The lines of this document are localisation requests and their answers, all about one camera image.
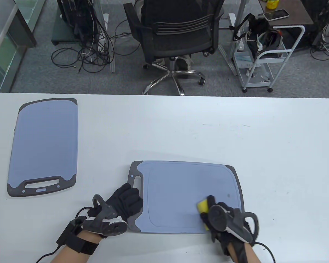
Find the chair base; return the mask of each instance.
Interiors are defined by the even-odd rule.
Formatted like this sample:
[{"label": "chair base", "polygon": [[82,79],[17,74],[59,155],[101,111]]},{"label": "chair base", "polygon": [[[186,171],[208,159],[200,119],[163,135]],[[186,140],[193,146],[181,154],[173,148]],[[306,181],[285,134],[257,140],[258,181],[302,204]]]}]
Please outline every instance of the chair base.
[{"label": "chair base", "polygon": [[206,77],[199,71],[195,71],[195,70],[185,70],[185,71],[175,70],[175,60],[170,60],[169,61],[169,68],[167,68],[166,66],[163,66],[161,64],[155,63],[155,62],[153,62],[152,65],[154,67],[158,68],[158,69],[166,71],[167,73],[164,76],[159,77],[159,78],[155,79],[154,81],[152,81],[150,84],[148,84],[146,86],[146,88],[144,89],[143,93],[142,93],[143,95],[148,95],[149,90],[152,89],[154,86],[156,86],[161,81],[163,81],[167,78],[172,78],[175,85],[176,85],[176,87],[177,87],[179,95],[180,96],[185,96],[184,90],[183,90],[181,84],[179,83],[179,80],[178,80],[178,77],[177,77],[178,75],[198,76],[198,77],[200,77],[200,80],[199,80],[198,84],[201,85],[201,86],[203,86],[205,84],[205,81],[206,81]]}]

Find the hand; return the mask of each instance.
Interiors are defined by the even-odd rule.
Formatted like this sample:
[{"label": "hand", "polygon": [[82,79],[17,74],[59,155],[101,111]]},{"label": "hand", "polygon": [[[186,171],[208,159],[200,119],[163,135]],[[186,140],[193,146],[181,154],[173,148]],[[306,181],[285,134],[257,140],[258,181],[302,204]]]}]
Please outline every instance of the hand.
[{"label": "hand", "polygon": [[[117,212],[117,216],[121,216],[124,221],[130,216],[140,212],[143,207],[143,199],[139,196],[139,189],[132,188],[130,184],[125,183],[118,188],[109,199],[106,200]],[[101,211],[98,205],[88,211],[89,217],[95,217]]]},{"label": "hand", "polygon": [[[208,205],[209,209],[211,209],[211,207],[216,204],[217,203],[216,203],[214,196],[210,195],[207,197],[207,205]],[[230,215],[232,215],[232,217],[234,217],[234,209],[232,207],[227,206],[223,202],[219,202],[218,205],[223,207],[226,211],[229,212]],[[221,243],[221,247],[222,247],[223,253],[225,255],[230,256],[230,253],[228,251],[228,245],[230,243],[233,245],[236,252],[244,249],[244,242],[242,242],[240,239],[236,238],[235,236],[233,236],[231,233],[228,233],[227,231],[219,231],[217,228],[214,228],[212,226],[212,224],[210,223],[207,213],[201,213],[200,216],[201,216],[202,221],[207,225],[208,229],[211,232],[212,242],[215,242],[215,240],[217,239]],[[220,226],[220,229],[226,229],[227,222],[222,222],[221,224],[222,224],[222,227]],[[243,222],[241,223],[241,225],[244,226],[251,233],[250,226],[244,219],[243,219]],[[255,239],[253,240],[253,242],[250,243],[251,246],[254,245],[254,242],[255,242]]]}]

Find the smartphone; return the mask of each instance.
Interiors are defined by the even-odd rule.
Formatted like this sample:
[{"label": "smartphone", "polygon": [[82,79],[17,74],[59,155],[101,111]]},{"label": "smartphone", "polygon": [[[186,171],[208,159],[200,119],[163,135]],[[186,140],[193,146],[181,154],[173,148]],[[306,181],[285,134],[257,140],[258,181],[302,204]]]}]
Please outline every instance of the smartphone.
[{"label": "smartphone", "polygon": [[290,15],[289,15],[288,12],[286,12],[285,9],[281,9],[281,10],[276,10],[276,11],[264,13],[263,16],[265,17],[265,19],[267,21],[270,22],[270,21],[274,21],[274,20],[278,20],[278,19],[287,18]]}]

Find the blue cutting board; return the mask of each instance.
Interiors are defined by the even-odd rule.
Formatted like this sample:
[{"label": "blue cutting board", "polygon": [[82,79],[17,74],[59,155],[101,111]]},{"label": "blue cutting board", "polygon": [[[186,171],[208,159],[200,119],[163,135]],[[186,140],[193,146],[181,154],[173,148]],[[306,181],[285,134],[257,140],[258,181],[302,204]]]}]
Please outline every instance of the blue cutting board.
[{"label": "blue cutting board", "polygon": [[206,233],[197,204],[208,195],[244,212],[239,180],[232,166],[174,161],[135,161],[128,183],[141,179],[142,211],[128,219],[144,233]]},{"label": "blue cutting board", "polygon": [[[46,99],[22,105],[12,144],[8,194],[32,196],[72,187],[76,182],[77,154],[76,99]],[[34,185],[57,179],[53,185]]]}]

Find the shoe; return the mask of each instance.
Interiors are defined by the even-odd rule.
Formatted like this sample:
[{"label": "shoe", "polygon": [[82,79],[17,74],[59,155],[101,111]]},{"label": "shoe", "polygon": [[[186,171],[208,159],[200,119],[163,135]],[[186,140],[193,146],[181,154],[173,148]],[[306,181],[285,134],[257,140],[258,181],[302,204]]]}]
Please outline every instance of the shoe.
[{"label": "shoe", "polygon": [[160,65],[166,65],[165,59],[156,59],[155,63],[160,64]]},{"label": "shoe", "polygon": [[[193,63],[191,55],[179,56],[175,61],[176,69],[180,71],[191,70],[191,63]],[[178,75],[178,78],[187,79],[188,75]]]}]

